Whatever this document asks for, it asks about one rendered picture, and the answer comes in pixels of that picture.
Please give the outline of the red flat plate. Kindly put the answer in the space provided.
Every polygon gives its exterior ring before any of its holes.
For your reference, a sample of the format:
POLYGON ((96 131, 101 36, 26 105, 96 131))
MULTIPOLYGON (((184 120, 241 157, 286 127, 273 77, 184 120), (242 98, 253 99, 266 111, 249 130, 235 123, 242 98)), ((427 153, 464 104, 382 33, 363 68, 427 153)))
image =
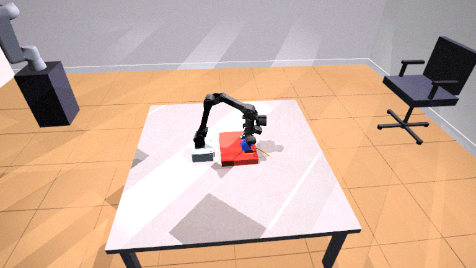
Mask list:
POLYGON ((258 164, 258 155, 255 148, 242 150, 240 143, 244 139, 244 131, 219 133, 222 167, 258 164))

